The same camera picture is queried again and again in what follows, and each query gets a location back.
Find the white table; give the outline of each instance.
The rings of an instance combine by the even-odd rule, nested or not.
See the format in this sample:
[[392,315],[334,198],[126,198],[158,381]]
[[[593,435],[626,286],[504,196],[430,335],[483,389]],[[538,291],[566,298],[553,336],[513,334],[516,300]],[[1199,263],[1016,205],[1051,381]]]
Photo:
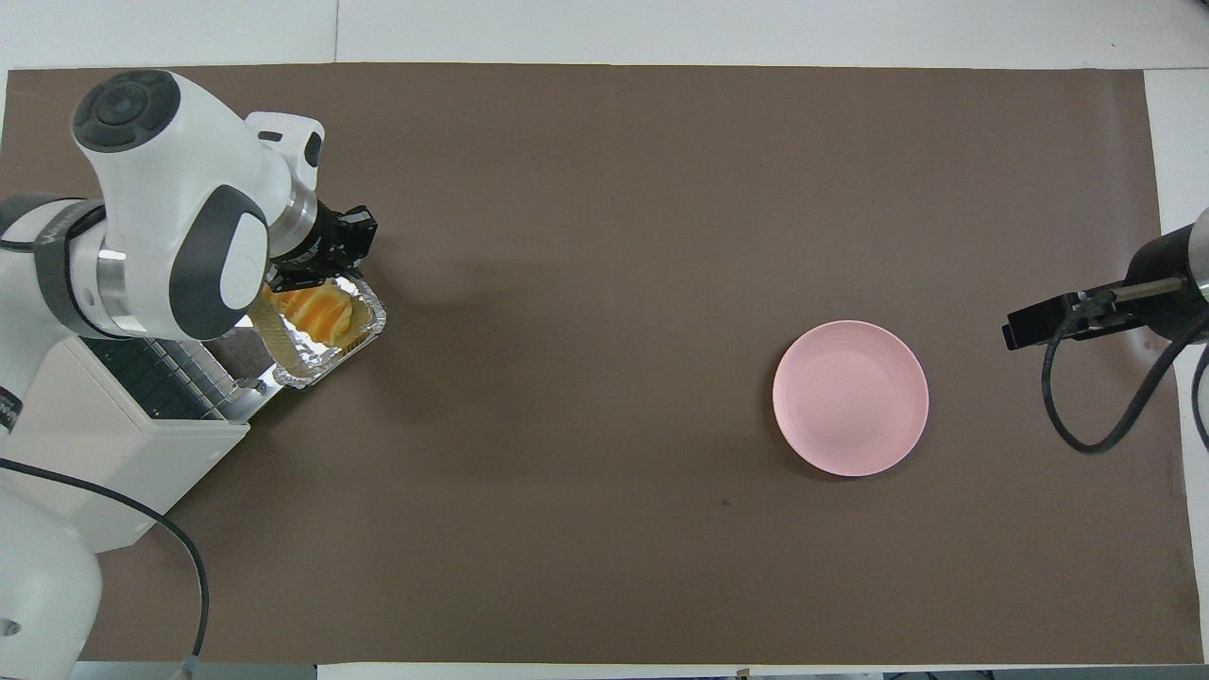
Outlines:
[[[324,62],[1145,69],[1163,231],[1209,206],[1209,7],[1197,0],[0,0],[0,85],[21,68]],[[1180,357],[1176,376],[1197,583],[1209,593],[1209,453],[1188,405],[1196,351]],[[1209,656],[1209,598],[1201,621]],[[320,678],[652,678],[740,668],[380,664],[324,667]]]

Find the brown paper mat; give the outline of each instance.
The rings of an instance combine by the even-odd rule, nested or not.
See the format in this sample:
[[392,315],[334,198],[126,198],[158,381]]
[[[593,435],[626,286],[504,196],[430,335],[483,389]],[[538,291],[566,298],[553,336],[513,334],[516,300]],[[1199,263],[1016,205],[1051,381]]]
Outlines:
[[[381,221],[391,313],[173,511],[210,566],[209,658],[1201,661],[1172,381],[1083,457],[1041,351],[999,330],[1157,235],[1141,74],[181,70],[323,121],[320,197]],[[0,194],[96,195],[66,120],[108,74],[11,75]],[[769,407],[781,352],[837,318],[898,334],[931,386],[914,454],[855,482]],[[1151,339],[1064,347],[1078,432]],[[102,564],[86,658],[178,658],[179,548]]]

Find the metal rod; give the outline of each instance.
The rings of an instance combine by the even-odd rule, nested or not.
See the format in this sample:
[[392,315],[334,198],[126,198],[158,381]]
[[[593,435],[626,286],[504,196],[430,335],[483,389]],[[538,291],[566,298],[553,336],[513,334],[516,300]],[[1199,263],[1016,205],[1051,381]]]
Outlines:
[[1134,286],[1122,286],[1121,288],[1113,288],[1112,292],[1117,295],[1117,302],[1128,302],[1129,300],[1141,300],[1143,298],[1153,298],[1156,295],[1175,293],[1180,288],[1184,288],[1184,277],[1173,276],[1170,278],[1161,278],[1158,281],[1149,281],[1146,283],[1138,283]]

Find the cable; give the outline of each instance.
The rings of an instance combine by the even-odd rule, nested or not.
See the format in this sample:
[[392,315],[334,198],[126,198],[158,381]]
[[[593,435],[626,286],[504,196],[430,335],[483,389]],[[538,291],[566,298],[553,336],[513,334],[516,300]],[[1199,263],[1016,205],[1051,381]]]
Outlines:
[[1197,368],[1192,373],[1192,422],[1197,423],[1201,443],[1204,444],[1205,449],[1209,449],[1209,433],[1205,432],[1205,421],[1201,417],[1201,378],[1204,375],[1207,365],[1209,365],[1209,345],[1205,345],[1204,351],[1201,352]]
[[0,238],[0,250],[8,250],[11,253],[33,253],[34,244],[24,241],[5,241]]
[[185,549],[189,551],[189,557],[193,559],[193,567],[197,570],[197,588],[201,590],[202,610],[197,620],[197,636],[193,639],[193,651],[190,658],[185,659],[185,668],[190,674],[197,665],[197,657],[202,653],[202,641],[206,639],[206,624],[210,616],[210,588],[206,580],[206,565],[202,564],[202,555],[197,552],[197,546],[193,541],[181,530],[177,524],[168,519],[167,517],[157,513],[156,511],[149,508],[147,506],[135,501],[134,499],[114,491],[112,489],[106,489],[99,484],[93,484],[92,482],[86,482],[83,479],[76,479],[75,477],[69,477],[58,472],[50,469],[42,469],[40,467],[34,467],[31,465],[21,463],[17,461],[0,459],[0,468],[11,469],[13,472],[19,472],[21,474],[28,474],[30,477],[37,477],[40,479],[47,479],[50,482],[58,482],[59,484],[66,484],[68,486],[75,486],[76,489],[83,489],[85,491],[92,491],[98,496],[104,496],[106,499],[117,501],[126,507],[134,508],[140,513],[150,517],[151,519],[158,521],[164,529],[172,532]]
[[1058,436],[1063,438],[1064,442],[1070,444],[1072,449],[1081,454],[1103,454],[1117,445],[1122,438],[1129,432],[1129,430],[1138,422],[1138,416],[1141,415],[1146,403],[1155,394],[1155,390],[1158,388],[1159,381],[1163,380],[1163,375],[1167,369],[1172,368],[1175,362],[1175,357],[1207,328],[1209,328],[1209,310],[1205,310],[1197,315],[1187,328],[1163,350],[1159,355],[1158,361],[1155,365],[1150,368],[1146,373],[1146,378],[1141,381],[1138,391],[1134,392],[1133,399],[1129,400],[1129,405],[1126,411],[1121,414],[1121,420],[1117,421],[1116,426],[1109,434],[1094,444],[1088,444],[1075,437],[1070,430],[1063,423],[1062,417],[1058,415],[1058,408],[1054,405],[1053,388],[1051,386],[1051,374],[1053,373],[1054,355],[1058,351],[1058,344],[1062,342],[1063,338],[1069,335],[1074,329],[1075,324],[1078,323],[1080,318],[1084,315],[1097,316],[1103,313],[1105,310],[1111,307],[1112,302],[1116,300],[1116,295],[1111,290],[1105,290],[1098,293],[1097,295],[1083,302],[1082,306],[1072,309],[1066,313],[1066,318],[1063,319],[1062,324],[1058,325],[1058,330],[1054,332],[1053,338],[1049,339],[1049,344],[1046,345],[1046,358],[1041,364],[1041,398],[1046,405],[1046,415],[1049,416],[1049,422],[1053,423],[1054,430],[1058,431]]

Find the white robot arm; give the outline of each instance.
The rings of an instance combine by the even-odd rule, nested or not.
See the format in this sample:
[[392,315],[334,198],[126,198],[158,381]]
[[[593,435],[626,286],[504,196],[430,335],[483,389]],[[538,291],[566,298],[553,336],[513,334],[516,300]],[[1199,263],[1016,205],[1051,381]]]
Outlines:
[[[364,208],[340,214],[316,200],[317,121],[241,120],[169,71],[98,85],[71,127],[104,202],[0,201],[0,456],[60,340],[216,338],[266,282],[288,290],[359,278],[377,226]],[[99,599],[96,559],[73,535],[0,480],[0,676],[70,672]],[[52,548],[57,572],[35,559]],[[76,575],[76,592],[51,587],[64,574]]]

